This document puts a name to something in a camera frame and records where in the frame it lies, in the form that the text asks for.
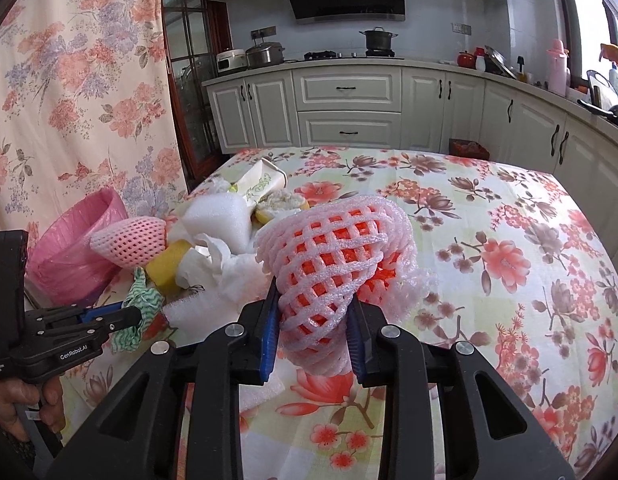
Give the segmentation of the person's left hand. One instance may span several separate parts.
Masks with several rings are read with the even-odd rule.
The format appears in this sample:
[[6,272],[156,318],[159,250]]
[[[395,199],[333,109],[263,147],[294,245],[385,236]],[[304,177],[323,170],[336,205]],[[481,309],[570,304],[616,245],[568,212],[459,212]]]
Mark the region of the person's left hand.
[[63,389],[59,377],[47,380],[41,392],[33,385],[26,384],[18,378],[0,380],[0,427],[21,442],[29,437],[18,418],[18,405],[37,405],[40,396],[44,396],[44,406],[40,410],[40,419],[57,434],[65,427]]

